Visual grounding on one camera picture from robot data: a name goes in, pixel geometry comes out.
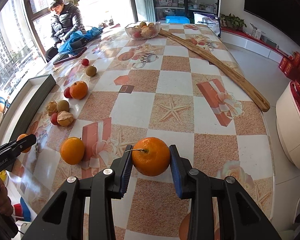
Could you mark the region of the operator left hand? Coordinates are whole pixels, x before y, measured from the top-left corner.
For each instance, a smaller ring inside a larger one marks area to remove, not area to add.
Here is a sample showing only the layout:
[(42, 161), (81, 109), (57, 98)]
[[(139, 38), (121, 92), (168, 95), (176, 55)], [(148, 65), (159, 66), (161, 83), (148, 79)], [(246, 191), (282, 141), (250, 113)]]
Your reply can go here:
[(8, 196), (8, 191), (4, 182), (0, 178), (0, 213), (2, 215), (11, 216), (13, 213), (13, 206)]

